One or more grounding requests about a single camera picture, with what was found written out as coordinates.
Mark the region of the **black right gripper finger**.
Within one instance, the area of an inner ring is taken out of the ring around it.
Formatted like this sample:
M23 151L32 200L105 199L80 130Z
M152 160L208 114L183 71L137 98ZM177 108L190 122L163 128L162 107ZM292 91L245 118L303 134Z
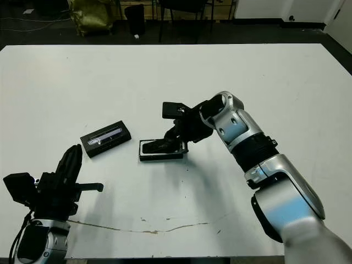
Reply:
M180 132L178 128L169 129L165 135L164 139L168 143L178 143L180 141Z
M182 141L167 141L163 144L163 153L176 153L184 150L184 143Z

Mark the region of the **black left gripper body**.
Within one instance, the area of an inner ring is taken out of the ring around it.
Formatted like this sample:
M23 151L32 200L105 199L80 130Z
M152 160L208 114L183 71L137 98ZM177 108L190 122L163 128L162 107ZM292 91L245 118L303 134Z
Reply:
M76 182L78 174L44 172L37 185L34 217L66 221L77 213L78 202L83 191L102 192L102 183Z

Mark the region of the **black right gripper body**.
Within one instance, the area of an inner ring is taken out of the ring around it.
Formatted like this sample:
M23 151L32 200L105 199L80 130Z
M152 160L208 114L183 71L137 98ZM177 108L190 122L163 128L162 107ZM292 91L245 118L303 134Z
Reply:
M177 106L180 116L174 121L174 127L179 129L180 141L197 143L213 134L213 129L203 123L200 116L201 106L189 108Z

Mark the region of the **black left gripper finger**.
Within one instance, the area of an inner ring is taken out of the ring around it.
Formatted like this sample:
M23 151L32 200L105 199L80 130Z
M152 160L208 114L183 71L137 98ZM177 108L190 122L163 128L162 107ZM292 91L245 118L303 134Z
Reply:
M82 148L81 145L74 145L70 151L68 159L68 180L69 183L75 183L80 172L82 164Z
M60 179L76 179L76 145L65 151L58 163L56 175Z

